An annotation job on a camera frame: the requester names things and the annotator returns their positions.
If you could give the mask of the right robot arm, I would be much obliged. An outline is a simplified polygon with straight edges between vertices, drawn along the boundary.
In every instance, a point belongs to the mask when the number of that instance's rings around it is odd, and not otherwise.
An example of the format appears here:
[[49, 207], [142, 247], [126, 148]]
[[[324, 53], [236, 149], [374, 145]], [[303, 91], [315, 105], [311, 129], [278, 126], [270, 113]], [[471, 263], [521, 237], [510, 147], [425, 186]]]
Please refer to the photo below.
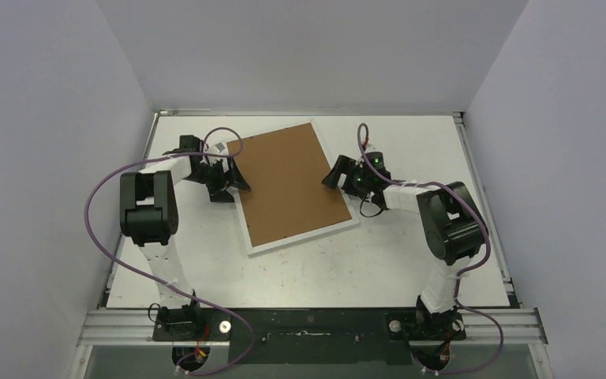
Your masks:
[[376, 205], [381, 212], [399, 210], [420, 216], [423, 235], [434, 258], [424, 290], [417, 297], [412, 321], [401, 330], [410, 340], [462, 340], [458, 312], [459, 272], [468, 267], [485, 243], [484, 221], [462, 182], [431, 189], [394, 180], [382, 152], [360, 159], [339, 156], [322, 185]]

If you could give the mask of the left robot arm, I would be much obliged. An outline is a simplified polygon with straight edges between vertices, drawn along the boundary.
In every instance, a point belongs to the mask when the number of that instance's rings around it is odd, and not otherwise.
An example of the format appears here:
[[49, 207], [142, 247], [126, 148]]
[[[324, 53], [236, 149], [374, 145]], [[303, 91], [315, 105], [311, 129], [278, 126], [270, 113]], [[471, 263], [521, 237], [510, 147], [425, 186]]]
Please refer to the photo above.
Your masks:
[[234, 154], [221, 142], [183, 135], [179, 146], [138, 172], [120, 177], [120, 227], [146, 258], [159, 292], [155, 328], [182, 340], [210, 331], [181, 267], [175, 242], [179, 212], [175, 186], [205, 186], [213, 203], [232, 203], [231, 188], [250, 190]]

